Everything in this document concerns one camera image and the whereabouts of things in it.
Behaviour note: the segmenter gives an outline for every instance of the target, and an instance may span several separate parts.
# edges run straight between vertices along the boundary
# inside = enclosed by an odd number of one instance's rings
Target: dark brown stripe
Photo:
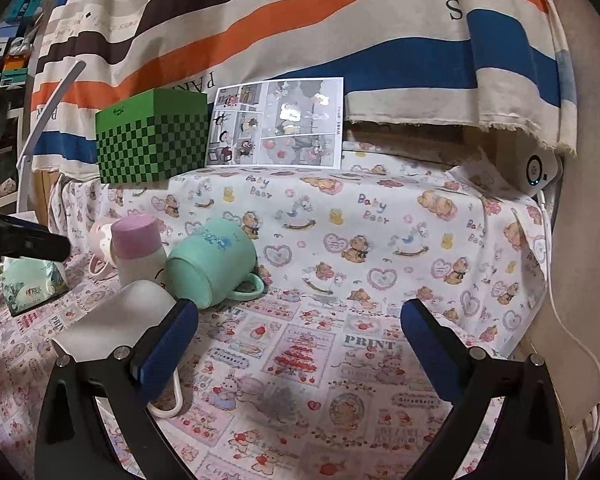
[[[45,56],[41,56],[38,60],[36,73],[42,72],[45,65],[49,62],[60,61],[65,57],[75,57],[79,54],[95,54],[109,64],[119,63],[125,59],[133,40],[143,32],[188,12],[207,9],[230,1],[151,0],[146,4],[140,23],[138,23],[138,28],[132,38],[120,41],[119,43],[109,43],[101,33],[85,30],[62,43],[52,44],[49,47],[49,52]]]

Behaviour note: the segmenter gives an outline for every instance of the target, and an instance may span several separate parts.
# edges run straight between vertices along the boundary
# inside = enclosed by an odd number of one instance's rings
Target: pink mug handle
[[[98,268],[98,264],[103,263],[97,256],[92,256],[89,261],[89,274],[95,280],[103,280],[109,277],[109,274],[112,270],[116,270],[116,268],[111,265],[109,262],[104,262],[104,265],[100,270],[96,270]]]

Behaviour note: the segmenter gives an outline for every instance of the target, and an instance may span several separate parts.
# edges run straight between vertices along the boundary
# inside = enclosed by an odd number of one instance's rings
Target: screw
[[[56,365],[61,368],[67,366],[70,362],[71,358],[67,354],[64,354],[63,356],[60,356],[58,359],[56,359]]]
[[[471,348],[469,348],[469,356],[473,359],[476,359],[477,361],[482,361],[487,357],[487,352],[485,352],[479,346],[472,346]]]
[[[128,346],[119,346],[113,351],[113,357],[115,357],[118,361],[126,359],[129,354],[131,354],[131,348]]]
[[[531,362],[536,366],[542,366],[544,364],[544,358],[538,354],[531,354],[529,356]]]

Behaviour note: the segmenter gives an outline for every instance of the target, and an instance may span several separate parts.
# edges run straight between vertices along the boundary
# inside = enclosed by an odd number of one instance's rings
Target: checkered box
[[[156,182],[205,165],[206,94],[152,89],[96,114],[104,184]]]

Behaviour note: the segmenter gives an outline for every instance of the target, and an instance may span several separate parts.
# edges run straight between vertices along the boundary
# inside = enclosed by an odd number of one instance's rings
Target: mint green mug
[[[251,271],[256,265],[256,249],[238,224],[224,219],[209,220],[177,244],[165,265],[167,292],[187,298],[199,309],[225,298],[255,300],[264,283]],[[255,285],[253,292],[234,290],[242,282]]]

